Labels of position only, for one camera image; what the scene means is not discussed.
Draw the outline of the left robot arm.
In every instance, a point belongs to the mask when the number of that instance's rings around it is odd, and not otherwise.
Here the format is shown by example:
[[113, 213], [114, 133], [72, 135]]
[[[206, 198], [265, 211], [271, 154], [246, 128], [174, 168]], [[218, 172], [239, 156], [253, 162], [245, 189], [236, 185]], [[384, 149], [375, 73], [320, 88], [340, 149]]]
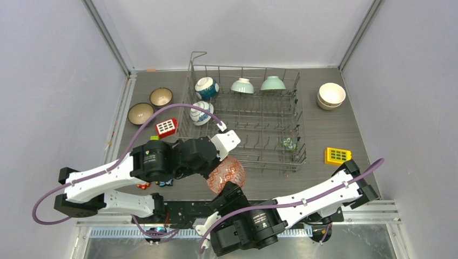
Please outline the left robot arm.
[[54, 209], [73, 218], [112, 212], [134, 214], [160, 223], [166, 215], [160, 196], [126, 194], [119, 189], [194, 174], [208, 179], [239, 143], [234, 131], [174, 143], [150, 140], [135, 147], [125, 158], [95, 169], [79, 172], [62, 168], [59, 182], [65, 189], [56, 196]]

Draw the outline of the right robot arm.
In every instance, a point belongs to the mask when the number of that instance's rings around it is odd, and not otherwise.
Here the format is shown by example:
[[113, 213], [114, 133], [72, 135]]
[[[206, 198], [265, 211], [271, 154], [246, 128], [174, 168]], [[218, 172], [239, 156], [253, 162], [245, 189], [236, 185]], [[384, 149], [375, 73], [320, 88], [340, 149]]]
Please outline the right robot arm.
[[378, 199], [365, 177], [384, 162], [378, 159], [363, 173], [353, 160], [344, 162], [332, 177], [301, 192], [251, 205], [240, 187], [229, 182], [210, 203], [220, 219], [206, 227], [199, 250], [212, 247], [217, 256], [238, 249], [262, 249], [278, 241], [278, 234], [310, 216], [330, 225], [330, 216], [341, 206], [352, 209]]

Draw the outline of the dark teal glazed bowl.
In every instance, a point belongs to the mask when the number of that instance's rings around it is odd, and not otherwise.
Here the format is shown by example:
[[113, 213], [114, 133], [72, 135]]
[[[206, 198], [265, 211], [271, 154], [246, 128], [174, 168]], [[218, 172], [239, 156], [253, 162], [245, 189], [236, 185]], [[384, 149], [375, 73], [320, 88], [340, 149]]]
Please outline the dark teal glazed bowl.
[[142, 125], [154, 114], [154, 108], [148, 103], [137, 103], [133, 105], [127, 114], [128, 121], [133, 125]]

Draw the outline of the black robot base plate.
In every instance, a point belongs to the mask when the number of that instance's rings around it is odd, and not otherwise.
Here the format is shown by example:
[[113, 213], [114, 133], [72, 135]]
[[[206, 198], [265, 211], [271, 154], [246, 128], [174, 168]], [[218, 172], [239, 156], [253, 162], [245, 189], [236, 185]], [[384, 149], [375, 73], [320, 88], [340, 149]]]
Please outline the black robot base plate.
[[[140, 224], [162, 224], [169, 227], [187, 229], [195, 222], [196, 219], [205, 219], [213, 211], [209, 208], [209, 200], [201, 201], [161, 201], [155, 199], [153, 215], [148, 217], [138, 217]], [[343, 222], [344, 215], [342, 208], [338, 207], [333, 210], [333, 214], [324, 220], [318, 213], [306, 216], [299, 222], [308, 225], [324, 225], [330, 222]]]

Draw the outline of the brown patterned bowl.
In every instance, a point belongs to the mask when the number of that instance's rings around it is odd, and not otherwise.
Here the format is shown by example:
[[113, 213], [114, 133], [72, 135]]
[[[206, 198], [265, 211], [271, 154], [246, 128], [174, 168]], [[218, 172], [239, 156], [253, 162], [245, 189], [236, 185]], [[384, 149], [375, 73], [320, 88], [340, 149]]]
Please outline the brown patterned bowl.
[[173, 93], [169, 88], [160, 87], [151, 92], [149, 99], [154, 108], [160, 109], [173, 103]]

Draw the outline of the white bowl blue floral pattern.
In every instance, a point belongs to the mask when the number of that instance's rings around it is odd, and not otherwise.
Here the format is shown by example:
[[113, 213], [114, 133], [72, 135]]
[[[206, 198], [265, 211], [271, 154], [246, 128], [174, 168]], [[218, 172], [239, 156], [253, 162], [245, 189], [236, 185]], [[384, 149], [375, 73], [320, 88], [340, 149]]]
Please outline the white bowl blue floral pattern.
[[[193, 106], [202, 108], [202, 109], [204, 109], [206, 111], [209, 111], [212, 114], [214, 112], [213, 105], [211, 103], [206, 102], [206, 101], [198, 101], [198, 102], [194, 103]], [[211, 119], [211, 116], [208, 115], [207, 113], [203, 112], [203, 111], [196, 110], [196, 109], [192, 108], [192, 109], [190, 109], [190, 118], [191, 118], [191, 120], [192, 120], [194, 125], [202, 126], [202, 125], [206, 124]]]

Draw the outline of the white bowl blue zigzag pattern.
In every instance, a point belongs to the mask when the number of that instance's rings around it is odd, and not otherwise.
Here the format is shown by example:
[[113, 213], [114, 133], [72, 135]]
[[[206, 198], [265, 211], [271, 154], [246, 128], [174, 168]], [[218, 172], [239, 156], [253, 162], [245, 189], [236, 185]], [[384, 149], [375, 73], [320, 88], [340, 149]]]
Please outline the white bowl blue zigzag pattern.
[[219, 194], [227, 182], [243, 187], [246, 182], [246, 171], [239, 160], [228, 156], [209, 174], [206, 182], [212, 192]]

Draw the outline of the beige ceramic bowl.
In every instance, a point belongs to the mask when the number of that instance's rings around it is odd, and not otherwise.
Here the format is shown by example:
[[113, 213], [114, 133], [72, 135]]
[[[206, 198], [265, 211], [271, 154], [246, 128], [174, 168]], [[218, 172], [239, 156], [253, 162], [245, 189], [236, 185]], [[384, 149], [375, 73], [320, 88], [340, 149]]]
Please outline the beige ceramic bowl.
[[320, 86], [319, 100], [328, 106], [338, 106], [346, 99], [345, 89], [336, 83], [325, 83]]
[[320, 108], [322, 108], [323, 110], [327, 110], [327, 111], [334, 110], [334, 109], [338, 108], [338, 107], [341, 105], [341, 103], [336, 104], [336, 105], [334, 105], [334, 104], [331, 104], [331, 105], [325, 104], [325, 103], [323, 102], [323, 100], [322, 100], [320, 94], [317, 94], [317, 104], [318, 104], [318, 106], [319, 106]]

